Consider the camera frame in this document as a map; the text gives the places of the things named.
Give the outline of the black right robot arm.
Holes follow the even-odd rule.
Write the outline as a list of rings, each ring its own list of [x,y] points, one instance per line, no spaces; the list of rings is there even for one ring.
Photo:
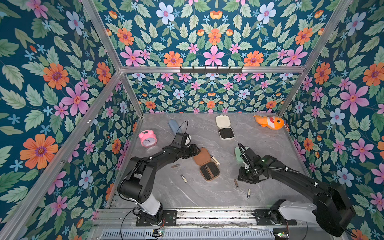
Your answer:
[[[341,184],[327,184],[310,178],[275,157],[260,157],[241,143],[238,148],[246,164],[239,169],[238,181],[255,185],[273,179],[311,201],[297,203],[279,199],[271,206],[267,216],[273,224],[280,225],[283,221],[293,220],[314,223],[334,237],[341,237],[347,231],[356,212]]]

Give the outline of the brown clipper case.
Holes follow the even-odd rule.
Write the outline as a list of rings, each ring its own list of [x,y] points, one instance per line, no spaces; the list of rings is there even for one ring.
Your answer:
[[[212,160],[211,155],[207,149],[201,148],[200,153],[194,156],[193,159],[195,163],[199,166],[199,171],[207,182],[210,182],[219,176],[220,174],[219,167]],[[207,172],[206,166],[208,166],[211,169],[212,173],[214,174],[213,178],[211,178],[209,173]]]

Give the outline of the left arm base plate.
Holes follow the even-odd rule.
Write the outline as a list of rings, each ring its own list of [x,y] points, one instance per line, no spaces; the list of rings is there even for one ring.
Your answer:
[[[155,216],[140,211],[136,220],[137,227],[161,227],[176,225],[178,212],[176,210],[162,210]]]

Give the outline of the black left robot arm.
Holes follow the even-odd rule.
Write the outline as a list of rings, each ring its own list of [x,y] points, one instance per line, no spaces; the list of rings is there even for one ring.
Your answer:
[[[172,143],[149,157],[133,157],[123,173],[117,192],[126,201],[137,204],[144,213],[155,216],[162,204],[152,194],[156,173],[179,159],[188,159],[200,153],[197,145],[187,143],[187,133],[176,133]]]

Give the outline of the mint green clipper case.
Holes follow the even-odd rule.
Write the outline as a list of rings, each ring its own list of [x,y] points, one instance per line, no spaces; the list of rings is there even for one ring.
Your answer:
[[[234,155],[235,155],[235,158],[236,158],[236,161],[237,163],[244,167],[246,164],[245,162],[243,161],[243,159],[241,158],[241,151],[240,151],[240,148],[239,147],[236,147],[235,150],[234,150]]]

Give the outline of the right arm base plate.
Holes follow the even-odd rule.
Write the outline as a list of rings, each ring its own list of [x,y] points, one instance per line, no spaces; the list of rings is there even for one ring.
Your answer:
[[[277,211],[271,211],[269,209],[254,210],[252,215],[256,218],[256,222],[259,226],[296,226],[296,220],[286,220]]]

